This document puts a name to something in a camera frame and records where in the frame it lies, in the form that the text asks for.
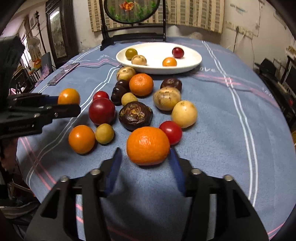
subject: screw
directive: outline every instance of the screw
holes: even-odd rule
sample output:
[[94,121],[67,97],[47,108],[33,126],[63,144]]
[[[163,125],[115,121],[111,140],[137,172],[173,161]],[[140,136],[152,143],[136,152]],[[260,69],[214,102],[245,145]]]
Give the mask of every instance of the screw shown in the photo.
[[95,176],[95,175],[98,175],[98,174],[100,174],[100,173],[101,173],[101,170],[100,170],[100,169],[92,169],[92,170],[91,170],[91,174],[94,175],[94,176]]
[[233,180],[233,177],[231,175],[225,175],[224,179],[229,182]]
[[202,173],[202,171],[199,170],[198,168],[194,168],[194,169],[192,169],[191,172],[192,172],[193,175],[199,175],[199,174]]
[[61,182],[64,183],[64,182],[69,180],[69,177],[68,176],[62,176],[60,180],[61,180]]

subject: white fan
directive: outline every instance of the white fan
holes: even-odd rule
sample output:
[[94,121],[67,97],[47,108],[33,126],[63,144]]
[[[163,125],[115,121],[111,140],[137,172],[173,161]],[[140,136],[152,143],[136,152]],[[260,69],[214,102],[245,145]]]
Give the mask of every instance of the white fan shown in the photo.
[[27,39],[27,48],[33,62],[38,58],[41,59],[41,52],[39,47],[40,40],[37,37],[30,37]]

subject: white plate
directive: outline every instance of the white plate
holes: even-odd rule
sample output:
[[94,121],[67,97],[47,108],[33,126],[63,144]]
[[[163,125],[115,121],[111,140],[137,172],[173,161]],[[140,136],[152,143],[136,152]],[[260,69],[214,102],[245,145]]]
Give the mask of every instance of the white plate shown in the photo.
[[[177,66],[164,67],[162,62],[167,57],[173,57],[172,50],[175,47],[180,47],[184,50],[184,57],[177,60]],[[126,50],[134,48],[139,55],[143,55],[147,59],[147,65],[132,64],[131,61],[126,58]],[[149,42],[129,46],[122,49],[116,55],[116,59],[123,66],[130,66],[134,68],[138,73],[146,74],[179,74],[190,71],[198,66],[201,61],[201,55],[186,46],[167,43],[167,42]]]

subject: orange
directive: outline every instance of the orange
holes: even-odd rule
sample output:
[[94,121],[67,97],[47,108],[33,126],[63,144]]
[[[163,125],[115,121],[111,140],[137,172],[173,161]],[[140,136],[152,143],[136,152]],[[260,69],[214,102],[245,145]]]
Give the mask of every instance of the orange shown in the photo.
[[80,104],[80,95],[75,89],[64,89],[57,100],[58,104]]
[[90,152],[95,144],[95,135],[91,128],[85,125],[76,126],[71,130],[68,142],[70,147],[78,154]]
[[130,160],[147,166],[162,163],[170,152],[170,141],[159,128],[145,126],[134,130],[126,142]]
[[129,82],[131,93],[137,96],[149,95],[153,91],[153,86],[153,79],[143,73],[134,75]]
[[163,60],[163,66],[164,67],[177,66],[177,61],[172,57],[165,58]]

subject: phone screen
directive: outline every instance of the phone screen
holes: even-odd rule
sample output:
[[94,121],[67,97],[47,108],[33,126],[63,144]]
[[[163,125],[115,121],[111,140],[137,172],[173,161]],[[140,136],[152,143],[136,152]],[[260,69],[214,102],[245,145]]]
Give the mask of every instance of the phone screen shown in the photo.
[[73,69],[75,69],[79,63],[69,64],[66,68],[64,68],[60,73],[58,73],[52,80],[50,80],[47,85],[56,85],[62,78],[64,78],[67,74],[69,74]]

